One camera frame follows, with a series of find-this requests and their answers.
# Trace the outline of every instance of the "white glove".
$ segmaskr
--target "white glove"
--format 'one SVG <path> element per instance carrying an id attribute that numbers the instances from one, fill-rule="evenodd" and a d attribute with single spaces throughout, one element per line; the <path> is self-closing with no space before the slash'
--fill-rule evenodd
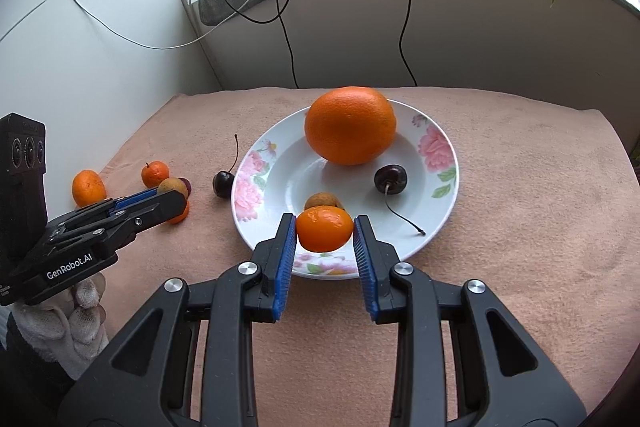
<path id="1" fill-rule="evenodd" d="M 58 362 L 73 380 L 80 378 L 108 343 L 106 312 L 100 306 L 106 282 L 96 273 L 41 302 L 10 306 L 20 334 L 46 362 Z"/>

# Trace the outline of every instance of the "tangerine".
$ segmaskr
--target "tangerine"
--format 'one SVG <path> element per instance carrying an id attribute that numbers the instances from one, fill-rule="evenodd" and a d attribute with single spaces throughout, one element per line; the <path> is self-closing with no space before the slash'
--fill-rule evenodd
<path id="1" fill-rule="evenodd" d="M 97 172 L 84 170 L 78 172 L 71 184 L 71 195 L 77 206 L 87 206 L 107 197 L 107 189 Z"/>
<path id="2" fill-rule="evenodd" d="M 396 137 L 391 103 L 370 87 L 340 87 L 309 108 L 305 136 L 311 149 L 339 165 L 361 165 L 380 156 Z"/>
<path id="3" fill-rule="evenodd" d="M 165 179 L 169 177 L 169 167 L 164 162 L 151 162 L 145 164 L 140 172 L 142 182 L 146 188 L 158 187 Z"/>
<path id="4" fill-rule="evenodd" d="M 296 219 L 300 246 L 309 252 L 331 252 L 344 245 L 353 232 L 346 211 L 323 204 L 306 209 Z"/>
<path id="5" fill-rule="evenodd" d="M 187 217 L 187 214 L 189 214 L 189 200 L 187 200 L 187 204 L 184 207 L 184 210 L 182 211 L 180 216 L 175 216 L 175 217 L 172 217 L 171 219 L 167 219 L 166 222 L 171 223 L 172 225 L 176 225 L 177 223 L 180 223 L 181 221 L 183 221 L 184 218 Z"/>

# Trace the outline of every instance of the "gray wall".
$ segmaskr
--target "gray wall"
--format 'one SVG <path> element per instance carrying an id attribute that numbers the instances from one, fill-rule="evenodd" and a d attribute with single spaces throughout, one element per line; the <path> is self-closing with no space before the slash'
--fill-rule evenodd
<path id="1" fill-rule="evenodd" d="M 414 0 L 405 56 L 423 86 L 473 87 L 597 108 L 629 150 L 640 134 L 640 20 L 612 0 Z M 408 86 L 406 0 L 291 0 L 300 87 Z M 267 19 L 274 0 L 247 15 Z M 240 17 L 206 38 L 224 89 L 292 87 L 278 22 Z"/>

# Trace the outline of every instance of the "white plate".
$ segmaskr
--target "white plate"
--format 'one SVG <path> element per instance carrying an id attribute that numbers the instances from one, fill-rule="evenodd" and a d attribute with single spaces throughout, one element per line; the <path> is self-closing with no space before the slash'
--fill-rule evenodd
<path id="1" fill-rule="evenodd" d="M 306 142 L 308 107 L 264 133 L 244 156 L 231 192 L 238 232 L 252 248 L 272 238 L 284 212 L 295 216 L 316 192 L 332 192 L 351 217 L 366 214 L 377 239 L 396 247 L 404 259 L 424 247 L 449 217 L 458 195 L 458 160 L 442 129 L 417 109 L 390 100 L 398 125 L 396 139 L 382 155 L 365 165 L 328 163 Z M 376 190 L 373 175 L 382 166 L 406 169 L 404 191 L 389 196 L 389 205 L 427 235 L 394 216 Z M 293 273 L 312 279 L 353 279 L 358 268 L 353 243 L 330 253 L 311 253 L 298 245 Z"/>

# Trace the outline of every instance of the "triangular cutout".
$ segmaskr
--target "triangular cutout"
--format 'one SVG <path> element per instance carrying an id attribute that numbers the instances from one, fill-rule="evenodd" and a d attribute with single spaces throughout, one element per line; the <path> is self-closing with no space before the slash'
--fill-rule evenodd
<path id="1" fill-rule="evenodd" d="M 162 310 L 154 310 L 133 332 L 111 360 L 114 369 L 144 377 L 158 336 Z"/>
<path id="2" fill-rule="evenodd" d="M 511 331 L 503 318 L 497 312 L 491 311 L 486 314 L 486 319 L 494 338 L 500 372 L 505 377 L 513 377 L 535 369 L 538 361 Z"/>

